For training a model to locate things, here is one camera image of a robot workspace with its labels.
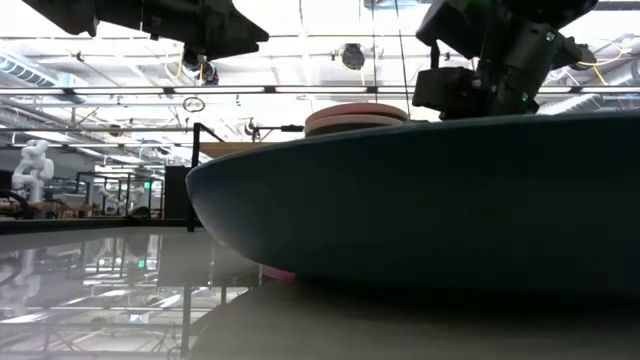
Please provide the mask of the black aluminium rig frame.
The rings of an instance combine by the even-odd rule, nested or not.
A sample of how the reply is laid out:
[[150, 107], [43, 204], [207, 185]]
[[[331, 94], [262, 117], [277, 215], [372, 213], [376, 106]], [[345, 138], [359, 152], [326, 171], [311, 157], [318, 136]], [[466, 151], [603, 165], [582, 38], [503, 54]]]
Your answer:
[[122, 227], [186, 227], [184, 219], [87, 218], [0, 221], [0, 235]]

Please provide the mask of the wooden workbench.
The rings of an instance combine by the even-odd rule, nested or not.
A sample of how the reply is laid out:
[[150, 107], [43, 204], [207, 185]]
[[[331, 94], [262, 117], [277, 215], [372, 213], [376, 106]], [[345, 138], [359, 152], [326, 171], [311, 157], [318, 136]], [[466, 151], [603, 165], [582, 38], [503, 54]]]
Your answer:
[[0, 202], [0, 217], [14, 219], [77, 219], [93, 211], [87, 204], [67, 204], [62, 202], [28, 203]]

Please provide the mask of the beige round plate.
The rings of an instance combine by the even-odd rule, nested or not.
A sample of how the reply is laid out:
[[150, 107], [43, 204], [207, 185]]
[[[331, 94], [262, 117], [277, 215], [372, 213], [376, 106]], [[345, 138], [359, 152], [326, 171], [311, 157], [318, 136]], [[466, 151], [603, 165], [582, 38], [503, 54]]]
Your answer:
[[319, 120], [316, 120], [308, 125], [305, 125], [304, 133], [310, 131], [311, 129], [325, 127], [334, 124], [356, 124], [360, 125], [360, 129], [380, 127], [380, 126], [395, 126], [402, 125], [405, 121], [381, 116], [381, 115], [338, 115], [332, 117], [326, 117]]

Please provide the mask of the salmon pink round plate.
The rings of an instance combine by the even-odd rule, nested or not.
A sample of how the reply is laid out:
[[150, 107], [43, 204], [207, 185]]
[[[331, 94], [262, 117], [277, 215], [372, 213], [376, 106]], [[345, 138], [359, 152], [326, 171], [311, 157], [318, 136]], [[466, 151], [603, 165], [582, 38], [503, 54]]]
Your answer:
[[409, 115], [405, 111], [397, 107], [386, 105], [386, 104], [379, 104], [379, 103], [358, 102], [358, 103], [338, 104], [322, 110], [318, 110], [306, 118], [305, 124], [308, 125], [316, 120], [326, 118], [326, 117], [332, 117], [332, 116], [338, 116], [338, 115], [349, 115], [349, 114], [381, 115], [381, 116], [399, 119], [402, 121], [406, 121], [409, 119]]

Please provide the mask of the black cabinet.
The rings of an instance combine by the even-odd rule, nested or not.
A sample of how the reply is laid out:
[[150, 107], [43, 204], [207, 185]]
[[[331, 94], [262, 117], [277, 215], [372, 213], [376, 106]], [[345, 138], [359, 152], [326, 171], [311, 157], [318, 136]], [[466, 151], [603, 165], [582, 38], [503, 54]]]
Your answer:
[[189, 197], [186, 176], [190, 169], [184, 166], [168, 166], [164, 176], [164, 218], [187, 218]]

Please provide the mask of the white glossy table sheet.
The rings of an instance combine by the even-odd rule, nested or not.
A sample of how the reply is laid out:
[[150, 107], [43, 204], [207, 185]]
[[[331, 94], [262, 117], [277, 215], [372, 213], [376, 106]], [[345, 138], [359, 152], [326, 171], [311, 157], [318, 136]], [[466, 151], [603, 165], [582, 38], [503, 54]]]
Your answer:
[[640, 360], [640, 299], [272, 280], [178, 228], [2, 235], [0, 360]]

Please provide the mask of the ceiling light strip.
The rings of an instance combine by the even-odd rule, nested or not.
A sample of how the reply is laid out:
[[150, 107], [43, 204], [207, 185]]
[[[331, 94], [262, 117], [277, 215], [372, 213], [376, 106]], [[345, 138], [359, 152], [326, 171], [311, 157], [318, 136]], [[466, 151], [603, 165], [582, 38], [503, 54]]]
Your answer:
[[209, 95], [209, 94], [413, 94], [415, 86], [222, 86], [0, 88], [3, 96]]

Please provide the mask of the magenta round plate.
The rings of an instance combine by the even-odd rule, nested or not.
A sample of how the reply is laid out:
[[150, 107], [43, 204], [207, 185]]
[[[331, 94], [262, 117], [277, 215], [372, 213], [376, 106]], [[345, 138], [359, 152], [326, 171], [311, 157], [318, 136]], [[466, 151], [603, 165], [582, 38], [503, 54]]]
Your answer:
[[272, 280], [290, 280], [296, 277], [295, 273], [276, 269], [270, 266], [261, 266], [262, 276]]

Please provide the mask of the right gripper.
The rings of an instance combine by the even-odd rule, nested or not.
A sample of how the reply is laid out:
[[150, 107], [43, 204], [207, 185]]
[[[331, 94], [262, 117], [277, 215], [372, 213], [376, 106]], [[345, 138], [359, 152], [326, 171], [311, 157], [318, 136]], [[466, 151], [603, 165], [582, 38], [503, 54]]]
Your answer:
[[463, 100], [440, 112], [440, 120], [535, 114], [532, 100], [558, 52], [558, 31], [549, 24], [487, 24], [474, 73], [474, 94], [510, 92], [515, 103]]

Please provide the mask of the wooden shelf with black frame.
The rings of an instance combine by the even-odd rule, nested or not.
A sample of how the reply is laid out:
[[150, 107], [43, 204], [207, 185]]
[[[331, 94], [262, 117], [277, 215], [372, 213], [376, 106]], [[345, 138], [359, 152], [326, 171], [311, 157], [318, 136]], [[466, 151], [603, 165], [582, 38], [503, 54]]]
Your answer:
[[254, 202], [268, 200], [268, 190], [255, 183], [273, 180], [265, 156], [273, 143], [194, 142], [194, 153], [204, 150], [213, 159], [196, 164], [185, 182], [189, 198], [187, 230], [192, 232], [199, 221], [216, 241], [222, 243], [247, 240], [257, 233], [250, 227], [251, 216], [257, 215]]

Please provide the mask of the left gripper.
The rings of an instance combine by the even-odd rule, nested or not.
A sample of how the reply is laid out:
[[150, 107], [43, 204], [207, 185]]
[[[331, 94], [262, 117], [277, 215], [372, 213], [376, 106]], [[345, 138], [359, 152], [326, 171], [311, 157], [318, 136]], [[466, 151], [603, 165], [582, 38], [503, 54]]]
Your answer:
[[185, 53], [207, 60], [254, 53], [269, 40], [269, 33], [243, 15], [233, 0], [199, 0], [194, 32], [190, 0], [97, 0], [97, 17], [147, 33], [152, 40], [182, 41]]

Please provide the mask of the silver ceiling air duct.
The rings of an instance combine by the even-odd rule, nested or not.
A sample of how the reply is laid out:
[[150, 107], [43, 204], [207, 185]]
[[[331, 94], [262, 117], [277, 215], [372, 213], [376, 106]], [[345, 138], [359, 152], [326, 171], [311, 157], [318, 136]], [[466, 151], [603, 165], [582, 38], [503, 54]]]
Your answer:
[[45, 68], [5, 50], [0, 50], [0, 73], [20, 79], [35, 87], [76, 88], [88, 84], [87, 81], [74, 74]]

